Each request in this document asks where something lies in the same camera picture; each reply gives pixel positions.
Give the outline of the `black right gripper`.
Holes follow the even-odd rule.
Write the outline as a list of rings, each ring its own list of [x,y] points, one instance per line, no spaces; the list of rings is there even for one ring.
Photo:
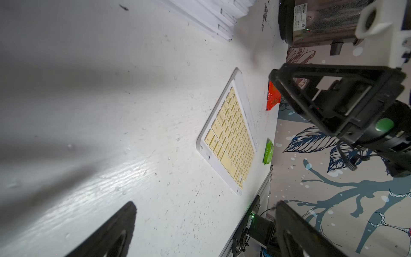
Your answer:
[[[406,74],[386,66],[284,64],[270,82],[294,111],[329,136],[381,158],[392,177],[411,175],[411,107],[395,101]]]

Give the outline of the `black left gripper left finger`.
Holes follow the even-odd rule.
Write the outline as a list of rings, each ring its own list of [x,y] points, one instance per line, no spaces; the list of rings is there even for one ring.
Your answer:
[[[112,215],[68,257],[125,257],[133,237],[137,208],[131,201]]]

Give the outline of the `green keyboard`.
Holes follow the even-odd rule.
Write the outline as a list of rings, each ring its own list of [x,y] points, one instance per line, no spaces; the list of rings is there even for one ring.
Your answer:
[[[238,19],[247,16],[256,0],[166,0],[171,10],[213,37],[232,41]]]

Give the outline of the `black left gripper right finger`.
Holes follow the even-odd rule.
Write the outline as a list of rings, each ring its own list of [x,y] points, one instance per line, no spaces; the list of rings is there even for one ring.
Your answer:
[[[276,237],[283,257],[344,257],[284,201],[276,204]]]

